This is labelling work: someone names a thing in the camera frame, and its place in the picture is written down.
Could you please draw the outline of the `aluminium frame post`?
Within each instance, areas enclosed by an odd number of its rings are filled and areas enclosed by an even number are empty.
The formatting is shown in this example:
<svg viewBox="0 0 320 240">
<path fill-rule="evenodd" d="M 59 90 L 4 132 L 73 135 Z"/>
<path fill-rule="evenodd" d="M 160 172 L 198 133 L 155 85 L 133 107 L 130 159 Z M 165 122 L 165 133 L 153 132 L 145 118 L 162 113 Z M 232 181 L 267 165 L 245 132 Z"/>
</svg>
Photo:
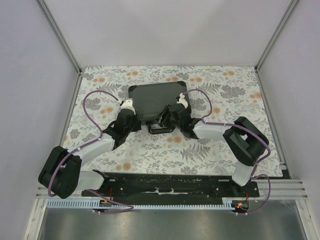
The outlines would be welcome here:
<svg viewBox="0 0 320 240">
<path fill-rule="evenodd" d="M 273 46 L 276 44 L 277 40 L 279 39 L 282 31 L 284 30 L 285 26 L 287 25 L 289 19 L 291 18 L 292 14 L 294 13 L 296 7 L 300 3 L 300 0 L 291 0 L 289 5 L 287 6 L 284 14 L 282 15 L 279 23 L 277 24 L 271 38 L 269 39 L 265 49 L 263 50 L 257 64 L 255 65 L 254 69 L 258 73 L 262 68 L 264 62 L 266 61 L 268 55 L 270 54 Z"/>
<path fill-rule="evenodd" d="M 48 22 L 50 28 L 52 29 L 55 37 L 57 38 L 60 46 L 62 47 L 63 51 L 67 55 L 68 60 L 70 61 L 71 65 L 73 66 L 74 70 L 78 75 L 82 73 L 82 68 L 79 65 L 78 61 L 76 60 L 74 54 L 70 46 L 68 45 L 58 23 L 56 22 L 50 8 L 48 7 L 45 0 L 35 0 L 39 9 L 41 10 L 42 14 L 44 15 L 46 21 Z"/>
</svg>

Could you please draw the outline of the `aluminium frame post left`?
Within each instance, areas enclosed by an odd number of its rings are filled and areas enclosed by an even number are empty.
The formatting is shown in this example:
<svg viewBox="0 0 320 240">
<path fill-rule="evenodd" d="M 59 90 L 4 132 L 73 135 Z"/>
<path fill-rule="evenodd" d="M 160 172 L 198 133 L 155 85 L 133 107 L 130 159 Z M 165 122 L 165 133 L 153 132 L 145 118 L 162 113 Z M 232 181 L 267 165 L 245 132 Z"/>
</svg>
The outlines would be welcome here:
<svg viewBox="0 0 320 240">
<path fill-rule="evenodd" d="M 70 46 L 68 45 L 58 23 L 56 22 L 50 8 L 48 7 L 45 0 L 35 0 L 39 9 L 41 10 L 42 14 L 44 15 L 46 21 L 48 22 L 50 28 L 52 29 L 55 37 L 57 38 L 60 46 L 62 47 L 63 51 L 67 55 L 68 60 L 70 61 L 71 65 L 73 66 L 74 70 L 78 75 L 82 73 L 82 68 L 79 65 L 78 61 L 76 60 L 74 54 Z"/>
</svg>

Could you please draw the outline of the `black poker set case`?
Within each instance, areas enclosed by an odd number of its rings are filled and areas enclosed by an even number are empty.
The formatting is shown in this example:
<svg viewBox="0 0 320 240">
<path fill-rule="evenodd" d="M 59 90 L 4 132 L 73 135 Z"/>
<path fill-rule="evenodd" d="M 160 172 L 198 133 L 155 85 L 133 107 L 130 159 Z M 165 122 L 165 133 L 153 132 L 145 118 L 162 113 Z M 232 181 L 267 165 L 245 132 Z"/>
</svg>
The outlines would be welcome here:
<svg viewBox="0 0 320 240">
<path fill-rule="evenodd" d="M 176 97 L 187 92 L 184 81 L 132 85 L 128 88 L 128 97 L 133 100 L 133 107 L 137 111 L 142 125 L 148 127 L 152 135 L 167 134 L 172 129 L 160 126 L 160 113 L 167 105 L 177 104 Z M 187 110 L 192 112 L 189 96 L 185 95 L 188 102 Z"/>
</svg>

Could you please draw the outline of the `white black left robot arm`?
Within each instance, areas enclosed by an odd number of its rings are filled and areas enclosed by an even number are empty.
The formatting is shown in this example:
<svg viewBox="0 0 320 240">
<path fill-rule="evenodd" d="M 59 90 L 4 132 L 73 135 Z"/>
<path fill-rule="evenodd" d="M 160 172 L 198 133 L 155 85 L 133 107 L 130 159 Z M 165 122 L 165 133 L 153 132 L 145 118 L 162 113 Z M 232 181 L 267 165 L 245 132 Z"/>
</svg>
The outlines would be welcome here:
<svg viewBox="0 0 320 240">
<path fill-rule="evenodd" d="M 69 150 L 58 145 L 54 147 L 40 174 L 38 182 L 47 188 L 48 195 L 68 198 L 80 186 L 82 164 L 117 149 L 132 132 L 141 130 L 141 121 L 135 109 L 123 108 L 116 120 L 104 129 L 100 136 L 85 142 L 83 145 Z"/>
</svg>

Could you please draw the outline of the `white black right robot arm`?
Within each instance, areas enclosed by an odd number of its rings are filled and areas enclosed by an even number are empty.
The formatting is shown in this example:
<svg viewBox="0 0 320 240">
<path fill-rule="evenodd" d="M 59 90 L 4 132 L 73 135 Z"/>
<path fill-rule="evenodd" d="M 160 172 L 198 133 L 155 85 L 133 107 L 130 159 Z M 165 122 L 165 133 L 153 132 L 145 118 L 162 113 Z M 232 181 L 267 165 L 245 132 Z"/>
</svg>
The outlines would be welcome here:
<svg viewBox="0 0 320 240">
<path fill-rule="evenodd" d="M 229 191 L 235 197 L 247 191 L 247 183 L 253 179 L 258 163 L 271 154 L 269 140 L 243 116 L 234 123 L 206 122 L 191 117 L 181 103 L 176 103 L 167 105 L 155 119 L 159 126 L 179 129 L 189 139 L 224 140 L 237 159 L 229 184 Z"/>
</svg>

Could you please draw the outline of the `aluminium front rail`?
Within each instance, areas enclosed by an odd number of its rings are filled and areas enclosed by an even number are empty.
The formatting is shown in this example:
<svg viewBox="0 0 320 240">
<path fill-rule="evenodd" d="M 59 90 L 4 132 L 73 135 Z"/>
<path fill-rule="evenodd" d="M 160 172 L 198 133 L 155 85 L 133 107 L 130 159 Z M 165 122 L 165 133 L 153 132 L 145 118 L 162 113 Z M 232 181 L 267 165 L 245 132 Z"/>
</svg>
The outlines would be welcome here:
<svg viewBox="0 0 320 240">
<path fill-rule="evenodd" d="M 266 179 L 258 179 L 255 180 L 257 183 L 257 189 L 254 192 L 259 191 L 259 197 L 254 197 L 253 194 L 249 194 L 249 197 L 253 200 L 265 200 L 268 195 L 268 181 Z M 271 179 L 270 180 L 271 190 L 269 200 L 307 200 L 308 195 L 305 190 L 304 184 L 300 179 Z M 44 187 L 39 187 L 36 192 L 36 199 L 50 199 L 46 193 L 46 189 Z M 186 192 L 175 192 L 171 190 L 170 192 L 159 192 L 155 190 L 154 192 L 147 192 L 147 194 L 152 195 L 187 195 Z M 89 197 L 97 198 L 97 196 L 83 191 L 76 191 L 67 199 L 88 199 Z M 222 198 L 222 200 L 244 200 L 246 196 L 234 196 L 234 197 L 218 197 Z"/>
</svg>

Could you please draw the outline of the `aluminium frame post right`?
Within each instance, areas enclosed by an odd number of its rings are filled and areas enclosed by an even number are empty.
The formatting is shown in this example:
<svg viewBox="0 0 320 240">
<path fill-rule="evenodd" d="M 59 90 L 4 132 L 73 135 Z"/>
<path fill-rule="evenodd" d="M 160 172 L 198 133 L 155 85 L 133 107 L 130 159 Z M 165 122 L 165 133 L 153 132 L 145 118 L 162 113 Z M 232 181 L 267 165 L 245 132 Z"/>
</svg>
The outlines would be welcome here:
<svg viewBox="0 0 320 240">
<path fill-rule="evenodd" d="M 257 64 L 255 65 L 254 69 L 258 73 L 262 68 L 264 62 L 266 61 L 268 55 L 270 54 L 273 46 L 276 44 L 277 40 L 279 39 L 282 31 L 284 30 L 285 26 L 287 25 L 289 19 L 291 18 L 292 14 L 294 13 L 296 7 L 300 3 L 300 0 L 291 0 L 289 5 L 287 6 L 284 14 L 282 15 L 279 23 L 277 24 L 271 38 L 269 39 L 265 49 L 263 50 Z"/>
</svg>

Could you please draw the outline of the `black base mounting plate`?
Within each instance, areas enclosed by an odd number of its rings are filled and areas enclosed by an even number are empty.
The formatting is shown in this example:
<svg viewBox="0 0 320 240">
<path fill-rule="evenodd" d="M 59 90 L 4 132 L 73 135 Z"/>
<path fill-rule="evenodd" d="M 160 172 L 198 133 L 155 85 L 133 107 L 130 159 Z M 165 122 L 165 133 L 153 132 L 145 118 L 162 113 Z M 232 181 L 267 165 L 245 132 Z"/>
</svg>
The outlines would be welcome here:
<svg viewBox="0 0 320 240">
<path fill-rule="evenodd" d="M 208 195 L 216 198 L 260 196 L 255 181 L 250 180 L 245 186 L 239 186 L 230 176 L 93 172 L 103 179 L 96 192 L 106 197 L 110 193 L 114 198 L 147 193 Z"/>
</svg>

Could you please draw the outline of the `floral patterned table mat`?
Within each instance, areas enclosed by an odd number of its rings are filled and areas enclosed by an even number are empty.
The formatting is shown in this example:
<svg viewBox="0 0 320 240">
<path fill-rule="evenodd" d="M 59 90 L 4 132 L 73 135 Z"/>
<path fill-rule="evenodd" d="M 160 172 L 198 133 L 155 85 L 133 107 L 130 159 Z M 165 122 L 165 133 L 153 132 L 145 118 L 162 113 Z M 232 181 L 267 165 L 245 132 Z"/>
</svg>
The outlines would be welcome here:
<svg viewBox="0 0 320 240">
<path fill-rule="evenodd" d="M 231 123 L 240 116 L 248 118 L 267 137 L 271 150 L 255 174 L 283 175 L 252 66 L 89 66 L 81 76 L 64 148 L 80 146 L 98 136 L 117 117 L 116 99 L 126 99 L 130 86 L 184 81 L 190 90 L 193 117 L 221 123 Z M 231 175 L 236 163 L 224 141 L 188 139 L 179 130 L 153 135 L 143 126 L 119 148 L 96 157 L 82 170 Z"/>
</svg>

